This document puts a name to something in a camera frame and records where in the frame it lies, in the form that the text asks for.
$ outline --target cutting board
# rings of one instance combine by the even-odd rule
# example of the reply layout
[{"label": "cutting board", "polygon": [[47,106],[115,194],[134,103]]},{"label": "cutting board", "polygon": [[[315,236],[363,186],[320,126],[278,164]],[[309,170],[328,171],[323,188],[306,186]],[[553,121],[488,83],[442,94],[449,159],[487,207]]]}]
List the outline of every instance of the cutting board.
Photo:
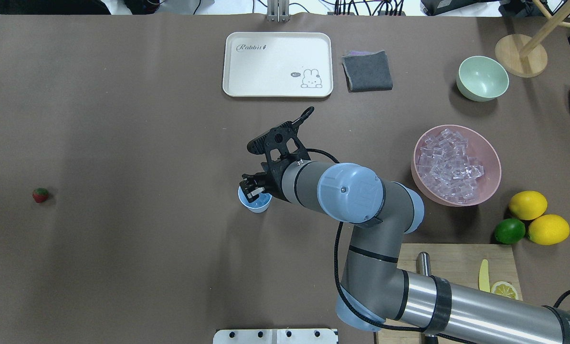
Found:
[{"label": "cutting board", "polygon": [[[518,290],[522,299],[518,273],[514,264],[512,247],[489,244],[403,244],[398,267],[416,272],[416,257],[419,252],[429,253],[432,274],[451,283],[478,289],[478,271],[483,259],[488,259],[488,278],[493,285],[497,281],[508,281]],[[409,326],[405,323],[387,320],[389,325]],[[421,335],[403,331],[382,330],[376,333],[377,344],[419,344]],[[444,338],[440,344],[455,343]]]}]

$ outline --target white bracket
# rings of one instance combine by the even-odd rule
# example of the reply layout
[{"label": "white bracket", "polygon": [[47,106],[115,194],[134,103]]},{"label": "white bracket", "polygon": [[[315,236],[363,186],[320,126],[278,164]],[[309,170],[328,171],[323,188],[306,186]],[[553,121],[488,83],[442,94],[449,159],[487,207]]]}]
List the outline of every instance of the white bracket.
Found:
[{"label": "white bracket", "polygon": [[268,0],[266,20],[269,22],[289,22],[289,0]]},{"label": "white bracket", "polygon": [[213,344],[338,344],[338,330],[219,330],[213,336]]}]

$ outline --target lime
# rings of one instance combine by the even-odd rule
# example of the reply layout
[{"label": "lime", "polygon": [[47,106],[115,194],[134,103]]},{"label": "lime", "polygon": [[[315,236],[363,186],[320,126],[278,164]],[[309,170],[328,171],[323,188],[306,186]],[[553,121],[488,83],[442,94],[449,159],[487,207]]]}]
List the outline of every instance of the lime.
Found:
[{"label": "lime", "polygon": [[491,292],[493,294],[506,296],[506,298],[520,300],[520,298],[518,296],[518,291],[516,291],[516,288],[514,288],[514,285],[511,285],[507,281],[495,282],[493,287],[491,287]]},{"label": "lime", "polygon": [[495,239],[502,244],[514,244],[525,236],[525,224],[518,218],[506,218],[495,227]]},{"label": "lime", "polygon": [[558,215],[544,215],[529,225],[529,239],[540,245],[557,244],[569,237],[569,224]]},{"label": "lime", "polygon": [[508,208],[521,220],[533,220],[541,216],[549,207],[543,194],[537,191],[523,191],[512,196]]}]

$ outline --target robotic arm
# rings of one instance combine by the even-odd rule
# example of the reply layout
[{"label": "robotic arm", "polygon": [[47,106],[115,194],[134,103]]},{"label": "robotic arm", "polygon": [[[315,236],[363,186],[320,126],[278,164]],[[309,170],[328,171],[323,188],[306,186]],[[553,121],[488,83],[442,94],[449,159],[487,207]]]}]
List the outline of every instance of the robotic arm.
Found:
[{"label": "robotic arm", "polygon": [[[366,331],[379,327],[351,311],[383,323],[387,318],[482,344],[570,344],[570,312],[539,307],[488,292],[451,284],[397,268],[403,235],[423,219],[424,206],[414,191],[379,178],[354,163],[312,161],[297,137],[314,108],[250,141],[247,150],[264,154],[263,172],[243,174],[248,201],[267,192],[284,201],[354,224],[340,285],[348,305],[337,301],[337,314]],[[289,152],[293,140],[296,150]],[[273,161],[270,152],[279,151]]]}]

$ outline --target blue joint cap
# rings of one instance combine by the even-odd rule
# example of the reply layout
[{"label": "blue joint cap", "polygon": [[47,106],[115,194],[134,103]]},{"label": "blue joint cap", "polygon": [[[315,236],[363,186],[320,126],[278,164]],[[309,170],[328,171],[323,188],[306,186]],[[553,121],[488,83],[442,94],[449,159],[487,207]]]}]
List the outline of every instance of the blue joint cap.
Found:
[{"label": "blue joint cap", "polygon": [[412,224],[410,225],[410,228],[406,229],[406,231],[404,232],[405,234],[412,233],[416,231],[416,229],[419,228],[419,226],[421,225],[421,222],[423,222],[423,218],[425,217],[425,205],[423,204],[423,200],[421,200],[421,197],[419,196],[418,193],[403,186],[403,184],[401,183],[398,182],[394,183],[401,185],[401,187],[403,187],[406,190],[406,192],[408,192],[410,199],[412,200],[412,206],[414,208],[414,216],[412,218]]},{"label": "blue joint cap", "polygon": [[[372,313],[372,311],[370,311],[359,301],[357,301],[353,296],[351,296],[351,294],[348,293],[348,291],[344,290],[344,288],[342,288],[342,292],[344,293],[344,296],[347,298],[349,303],[351,303],[353,308],[359,313],[361,313],[361,315],[364,315],[370,318],[371,320],[375,320],[376,322],[379,323],[385,322],[385,319]],[[370,331],[370,332],[378,332],[381,330],[380,327],[376,327],[374,325],[369,324],[368,322],[364,322],[358,316],[353,314],[353,312],[351,312],[351,310],[348,309],[347,305],[344,304],[344,301],[342,300],[342,298],[340,298],[340,296],[338,296],[338,300],[336,302],[336,314],[338,315],[338,318],[342,320],[342,322],[346,323],[349,326],[355,327],[356,329],[360,329],[363,331]]]},{"label": "blue joint cap", "polygon": [[383,203],[383,183],[373,170],[355,163],[337,163],[317,184],[317,199],[332,218],[361,224],[373,218]]}]

